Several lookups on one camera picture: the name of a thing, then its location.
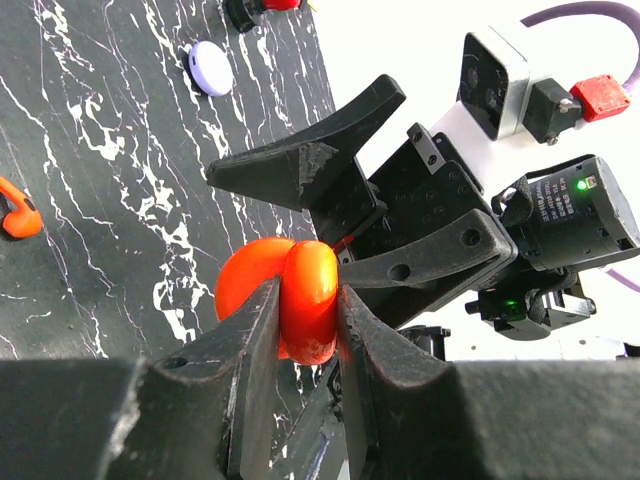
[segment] screw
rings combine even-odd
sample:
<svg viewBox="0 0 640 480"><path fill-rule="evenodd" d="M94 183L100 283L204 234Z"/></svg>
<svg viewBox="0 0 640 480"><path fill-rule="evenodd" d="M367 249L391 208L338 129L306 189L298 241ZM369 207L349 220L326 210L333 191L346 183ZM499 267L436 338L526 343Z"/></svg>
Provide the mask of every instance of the screw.
<svg viewBox="0 0 640 480"><path fill-rule="evenodd" d="M560 113L567 113L573 107L573 102L568 98L563 98L558 102L558 111Z"/></svg>

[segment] orange object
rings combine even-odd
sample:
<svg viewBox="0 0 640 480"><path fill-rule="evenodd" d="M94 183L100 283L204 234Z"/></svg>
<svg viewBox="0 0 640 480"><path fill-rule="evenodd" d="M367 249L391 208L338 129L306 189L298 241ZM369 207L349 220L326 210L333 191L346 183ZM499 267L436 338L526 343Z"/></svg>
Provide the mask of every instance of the orange object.
<svg viewBox="0 0 640 480"><path fill-rule="evenodd" d="M300 242L287 255L280 287L280 336L292 360L320 365L336 348L338 259L327 244Z"/></svg>
<svg viewBox="0 0 640 480"><path fill-rule="evenodd" d="M0 193L16 207L5 215L2 228L13 238L27 238L40 233L42 216L29 197L3 177L0 177Z"/></svg>
<svg viewBox="0 0 640 480"><path fill-rule="evenodd" d="M214 292L218 319L226 320L264 281L282 274L285 258L294 245L288 238L261 238L233 254L222 267ZM282 338L279 358L289 358Z"/></svg>

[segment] camera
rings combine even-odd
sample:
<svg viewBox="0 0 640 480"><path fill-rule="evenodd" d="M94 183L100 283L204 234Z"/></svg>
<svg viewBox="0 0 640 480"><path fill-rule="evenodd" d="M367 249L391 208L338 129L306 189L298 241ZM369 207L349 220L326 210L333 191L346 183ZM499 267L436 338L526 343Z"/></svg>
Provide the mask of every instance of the camera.
<svg viewBox="0 0 640 480"><path fill-rule="evenodd" d="M486 27L465 37L458 96L493 141L524 129L537 67L523 25Z"/></svg>
<svg viewBox="0 0 640 480"><path fill-rule="evenodd" d="M513 340L539 340L588 318L595 303L577 273L640 251L640 229L602 158L584 155L530 177L530 211L507 227L519 258L466 305Z"/></svg>

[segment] cable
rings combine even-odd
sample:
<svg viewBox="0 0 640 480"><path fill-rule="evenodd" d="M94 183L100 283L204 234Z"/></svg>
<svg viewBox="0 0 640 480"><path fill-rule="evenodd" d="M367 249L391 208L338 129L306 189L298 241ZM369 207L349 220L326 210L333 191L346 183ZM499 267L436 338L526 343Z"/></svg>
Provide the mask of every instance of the cable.
<svg viewBox="0 0 640 480"><path fill-rule="evenodd" d="M640 49L640 12L629 7L614 2L575 2L557 7L548 8L521 20L526 27L533 27L543 22L562 17L573 17L577 15L602 15L613 18L624 23L636 37L638 48ZM623 87L630 94L640 82L640 52L638 60L631 75L624 82Z"/></svg>
<svg viewBox="0 0 640 480"><path fill-rule="evenodd" d="M623 275L622 273L620 273L616 269L610 268L608 270L604 270L604 273L606 273L611 278L613 278L615 281L617 281L618 283L621 283L625 287L633 290L636 293L640 293L640 285L637 284L636 282L634 282L633 280L631 280L629 277Z"/></svg>

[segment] white round object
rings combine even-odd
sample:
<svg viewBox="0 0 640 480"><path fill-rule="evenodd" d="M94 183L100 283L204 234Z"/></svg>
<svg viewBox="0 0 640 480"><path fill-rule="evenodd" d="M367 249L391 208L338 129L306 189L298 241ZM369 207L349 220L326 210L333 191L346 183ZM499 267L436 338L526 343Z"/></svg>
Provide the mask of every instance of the white round object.
<svg viewBox="0 0 640 480"><path fill-rule="evenodd" d="M215 43L196 43L189 53L189 69L193 80L207 95L222 97L233 87L231 64Z"/></svg>

